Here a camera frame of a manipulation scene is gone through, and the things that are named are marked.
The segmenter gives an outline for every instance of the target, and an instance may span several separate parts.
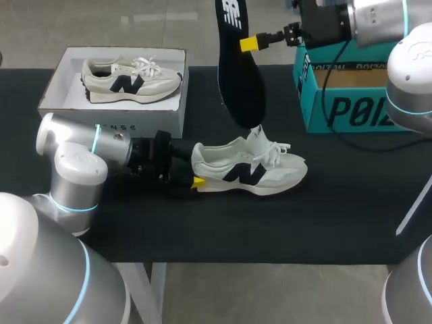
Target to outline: teal shoe box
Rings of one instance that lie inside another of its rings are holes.
[[[351,42],[331,72],[325,90],[326,122],[321,104],[322,86],[331,62],[343,44],[309,52],[298,47],[294,81],[306,129],[310,133],[401,132],[384,109],[387,59],[394,44],[358,49]]]

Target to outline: white logo on insole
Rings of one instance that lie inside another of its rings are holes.
[[[238,8],[237,0],[222,0],[223,10],[225,12],[225,22],[234,27],[242,29],[242,22],[240,21],[240,9]]]

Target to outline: shoe tongue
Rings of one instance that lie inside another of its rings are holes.
[[[118,64],[111,65],[111,73],[114,73],[114,71],[119,67]]]
[[[118,68],[121,69],[123,74],[131,74],[133,71],[133,68],[130,66],[114,63],[111,65],[111,73],[114,73],[114,71],[117,70]]]
[[[265,136],[261,125],[250,130],[246,143],[250,152],[255,156],[260,155],[269,148],[269,140]]]

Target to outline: white shoelace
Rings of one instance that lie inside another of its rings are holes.
[[[281,144],[269,141],[269,147],[260,155],[254,157],[254,161],[263,160],[265,163],[270,163],[273,167],[281,163],[281,156],[287,155],[291,148],[289,144]]]
[[[155,57],[145,59],[140,57],[139,59],[134,59],[133,64],[135,69],[132,71],[132,73],[138,73],[151,77],[153,77],[155,74],[158,74],[161,71],[161,68],[152,61],[154,58]]]

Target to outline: new balance sneaker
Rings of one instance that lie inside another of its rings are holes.
[[[152,59],[142,57],[119,57],[108,63],[87,59],[81,77],[91,103],[121,100],[153,103],[168,97],[182,83],[181,73],[159,67]]]
[[[308,167],[289,154],[290,145],[270,142],[261,126],[245,140],[224,146],[195,145],[191,163],[196,176],[205,179],[200,192],[244,189],[259,196],[277,194],[298,185]]]

